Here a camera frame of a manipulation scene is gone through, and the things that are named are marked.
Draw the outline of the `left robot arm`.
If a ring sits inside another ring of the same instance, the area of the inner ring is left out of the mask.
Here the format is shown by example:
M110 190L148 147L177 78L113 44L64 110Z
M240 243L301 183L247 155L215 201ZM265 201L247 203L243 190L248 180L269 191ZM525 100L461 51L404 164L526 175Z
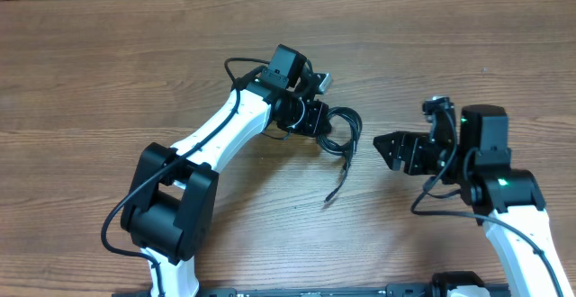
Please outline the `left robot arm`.
M330 127L317 100L332 83L300 52L276 47L244 76L233 77L227 102L198 130L170 147L148 145L139 157L121 227L148 260L152 296L195 296L194 256L212 222L219 177L238 151L274 122L317 137Z

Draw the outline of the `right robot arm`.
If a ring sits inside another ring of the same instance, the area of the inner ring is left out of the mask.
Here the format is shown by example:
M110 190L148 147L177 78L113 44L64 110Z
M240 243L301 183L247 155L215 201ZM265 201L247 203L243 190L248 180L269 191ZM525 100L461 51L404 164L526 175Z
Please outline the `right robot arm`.
M430 131L395 131L373 139L389 169L428 177L411 212L424 215L419 204L436 184L456 185L454 194L471 207L457 217L483 228L505 272L508 285L498 293L571 296L539 184L530 171L511 166L505 109L476 104L455 113L449 99L440 98L424 102L422 112Z

